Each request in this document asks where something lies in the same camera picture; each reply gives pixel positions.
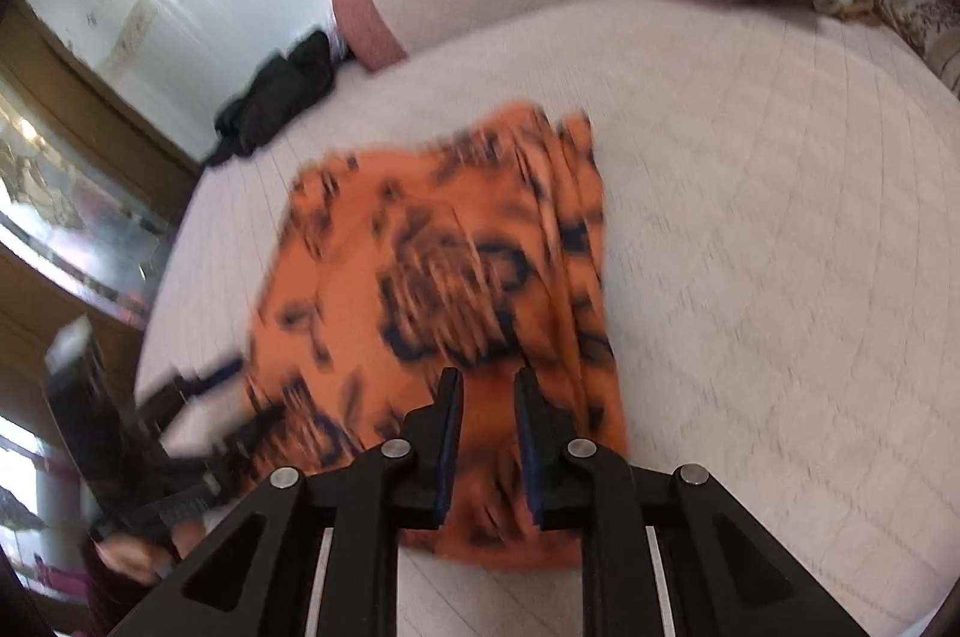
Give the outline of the person left hand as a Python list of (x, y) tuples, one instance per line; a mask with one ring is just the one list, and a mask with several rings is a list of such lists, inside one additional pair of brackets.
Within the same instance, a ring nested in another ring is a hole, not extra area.
[(156, 585), (174, 564), (185, 559), (206, 535), (202, 520), (187, 520), (171, 531), (159, 545), (132, 534), (114, 533), (96, 543), (99, 561), (110, 570), (132, 578), (137, 584)]

